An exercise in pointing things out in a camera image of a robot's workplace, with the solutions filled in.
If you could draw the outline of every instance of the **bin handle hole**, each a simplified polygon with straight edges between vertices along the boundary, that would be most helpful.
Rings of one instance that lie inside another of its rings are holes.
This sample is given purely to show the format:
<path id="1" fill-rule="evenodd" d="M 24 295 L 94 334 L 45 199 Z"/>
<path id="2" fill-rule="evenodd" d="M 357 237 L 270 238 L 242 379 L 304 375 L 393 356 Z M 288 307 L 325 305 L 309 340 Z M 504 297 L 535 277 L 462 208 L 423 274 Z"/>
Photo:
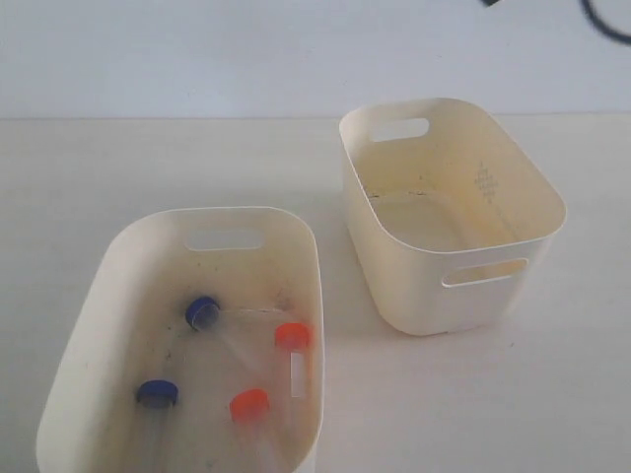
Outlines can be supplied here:
<path id="1" fill-rule="evenodd" d="M 184 239 L 184 246 L 191 251 L 213 251 L 220 249 L 257 249 L 265 243 L 260 230 L 195 230 Z"/>
<path id="2" fill-rule="evenodd" d="M 499 263 L 483 264 L 480 266 L 468 266 L 456 269 L 443 278 L 443 286 L 455 288 L 470 284 L 499 281 L 521 273 L 526 269 L 528 260 L 525 258 L 500 261 Z"/>
<path id="3" fill-rule="evenodd" d="M 382 141 L 420 138 L 429 131 L 430 122 L 427 118 L 409 118 L 389 121 L 388 123 L 381 123 L 375 126 L 371 130 L 371 139 L 376 143 L 380 143 Z"/>

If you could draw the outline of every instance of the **plastic bin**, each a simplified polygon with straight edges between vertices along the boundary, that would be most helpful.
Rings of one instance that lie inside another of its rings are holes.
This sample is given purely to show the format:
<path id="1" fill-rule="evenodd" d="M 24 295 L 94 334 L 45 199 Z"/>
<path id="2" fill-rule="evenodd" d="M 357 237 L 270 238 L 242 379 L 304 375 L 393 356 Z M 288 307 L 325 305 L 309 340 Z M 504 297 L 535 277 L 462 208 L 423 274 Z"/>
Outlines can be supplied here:
<path id="1" fill-rule="evenodd" d="M 360 108 L 340 134 L 346 220 L 382 317 L 429 335 L 509 311 L 566 209 L 499 124 L 434 99 Z"/>
<path id="2" fill-rule="evenodd" d="M 252 471 L 235 441 L 229 404 L 244 388 L 258 386 L 240 377 L 238 361 L 219 351 L 221 343 L 184 321 L 190 302 L 206 295 L 220 303 L 223 315 L 262 317 L 246 334 L 261 362 L 273 363 L 280 322 L 288 318 L 312 329 L 310 421 L 304 441 L 292 444 L 287 457 L 291 471 L 314 472 L 323 383 L 314 236 L 285 211 L 221 208 L 155 214 L 112 242 L 41 417 L 36 442 L 41 473 L 125 471 L 126 448 L 138 443 L 132 436 L 139 431 L 138 416 L 147 411 L 135 403 L 134 393 L 164 372 L 165 360 L 179 396 L 161 437 L 169 459 L 164 471 Z"/>

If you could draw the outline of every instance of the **white table surface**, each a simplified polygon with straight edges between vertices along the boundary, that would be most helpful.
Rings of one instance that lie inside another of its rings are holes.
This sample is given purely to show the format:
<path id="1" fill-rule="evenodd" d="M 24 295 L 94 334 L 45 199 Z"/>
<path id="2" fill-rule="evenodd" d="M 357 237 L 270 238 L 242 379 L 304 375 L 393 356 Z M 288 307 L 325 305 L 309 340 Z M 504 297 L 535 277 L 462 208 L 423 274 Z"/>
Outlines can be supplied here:
<path id="1" fill-rule="evenodd" d="M 43 403 L 108 242 L 156 211 L 249 204 L 296 212 L 317 238 L 318 472 L 629 471 L 631 115 L 501 121 L 568 222 L 503 323 L 428 338 L 372 304 L 336 120 L 0 121 L 0 472 L 36 472 Z"/>

